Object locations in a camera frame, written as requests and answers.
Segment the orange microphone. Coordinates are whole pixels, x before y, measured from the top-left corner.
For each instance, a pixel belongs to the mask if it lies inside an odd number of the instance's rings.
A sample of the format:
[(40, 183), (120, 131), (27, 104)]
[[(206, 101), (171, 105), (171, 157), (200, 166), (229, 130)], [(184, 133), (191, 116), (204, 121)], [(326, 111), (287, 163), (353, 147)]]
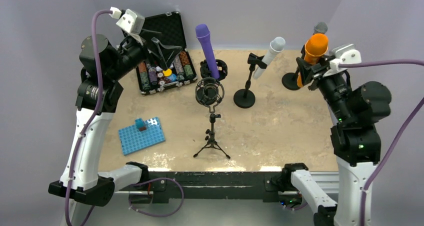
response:
[(319, 59), (327, 52), (329, 40), (323, 33), (316, 33), (312, 35), (304, 45), (305, 56), (301, 64), (298, 65), (299, 73), (297, 76), (296, 84), (302, 88), (306, 83), (303, 79), (304, 62), (309, 65), (315, 65)]

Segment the black tripod shock mount stand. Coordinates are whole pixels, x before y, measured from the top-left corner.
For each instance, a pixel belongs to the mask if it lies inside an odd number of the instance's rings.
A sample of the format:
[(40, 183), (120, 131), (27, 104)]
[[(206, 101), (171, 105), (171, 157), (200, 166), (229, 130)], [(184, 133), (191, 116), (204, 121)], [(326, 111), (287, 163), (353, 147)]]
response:
[(223, 152), (225, 157), (230, 160), (231, 157), (219, 146), (215, 139), (215, 122), (221, 118), (220, 114), (216, 113), (216, 107), (223, 101), (225, 97), (225, 89), (218, 79), (213, 77), (205, 77), (201, 79), (195, 87), (196, 101), (208, 108), (210, 128), (205, 131), (206, 144), (193, 155), (196, 158), (204, 149), (215, 149)]

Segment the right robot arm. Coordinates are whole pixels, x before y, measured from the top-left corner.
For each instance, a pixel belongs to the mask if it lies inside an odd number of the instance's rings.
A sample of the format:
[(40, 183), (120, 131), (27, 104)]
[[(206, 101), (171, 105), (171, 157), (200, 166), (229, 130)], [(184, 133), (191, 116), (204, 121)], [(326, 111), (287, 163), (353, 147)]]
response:
[(381, 138), (375, 124), (390, 115), (392, 100), (389, 89), (369, 81), (352, 89), (346, 76), (347, 67), (361, 63), (360, 54), (352, 50), (340, 56), (324, 55), (310, 63), (298, 57), (300, 86), (319, 90), (337, 119), (330, 139), (338, 164), (338, 200), (330, 198), (312, 178), (303, 163), (289, 163), (282, 169), (282, 190), (300, 192), (313, 213), (316, 226), (368, 226), (371, 206), (362, 195), (371, 192), (371, 179), (381, 156)]

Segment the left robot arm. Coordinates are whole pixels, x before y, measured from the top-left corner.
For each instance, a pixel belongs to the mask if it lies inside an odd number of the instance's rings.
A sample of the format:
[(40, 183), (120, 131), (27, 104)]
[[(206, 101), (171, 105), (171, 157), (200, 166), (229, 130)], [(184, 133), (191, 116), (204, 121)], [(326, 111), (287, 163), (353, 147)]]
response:
[(118, 48), (95, 32), (84, 39), (79, 55), (83, 67), (72, 148), (60, 179), (48, 187), (50, 194), (103, 207), (125, 187), (138, 191), (148, 187), (149, 170), (145, 164), (130, 161), (100, 174), (99, 162), (107, 128), (123, 92), (120, 79), (146, 60), (166, 69), (183, 51), (179, 45), (164, 43), (161, 37), (160, 32), (146, 29), (140, 34), (127, 33)]

